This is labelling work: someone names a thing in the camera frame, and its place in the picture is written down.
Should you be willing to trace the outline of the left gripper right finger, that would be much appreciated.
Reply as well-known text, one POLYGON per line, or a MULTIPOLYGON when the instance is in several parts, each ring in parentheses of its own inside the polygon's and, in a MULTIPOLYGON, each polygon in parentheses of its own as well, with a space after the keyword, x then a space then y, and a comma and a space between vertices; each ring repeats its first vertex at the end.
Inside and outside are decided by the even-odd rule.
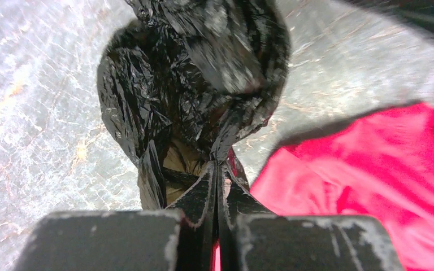
POLYGON ((221 270, 402 270, 387 231, 369 216, 279 216, 218 167, 221 270))

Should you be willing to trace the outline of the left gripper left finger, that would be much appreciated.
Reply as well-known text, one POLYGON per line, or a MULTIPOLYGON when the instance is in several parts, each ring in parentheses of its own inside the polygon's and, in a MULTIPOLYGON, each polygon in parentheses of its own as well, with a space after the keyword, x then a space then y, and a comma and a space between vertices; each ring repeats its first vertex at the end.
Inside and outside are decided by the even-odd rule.
POLYGON ((16 270, 212 270, 217 163, 166 209, 68 211, 43 217, 16 270))

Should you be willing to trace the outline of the black trash bag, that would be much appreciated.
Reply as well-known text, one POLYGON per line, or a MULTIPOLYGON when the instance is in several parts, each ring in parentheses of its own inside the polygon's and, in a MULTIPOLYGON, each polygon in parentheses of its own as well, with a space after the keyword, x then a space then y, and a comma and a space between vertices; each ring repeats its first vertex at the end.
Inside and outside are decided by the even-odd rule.
POLYGON ((288 77, 275 1, 128 1, 97 69, 102 121, 138 169, 143 209, 166 208, 204 168, 265 127, 288 77))

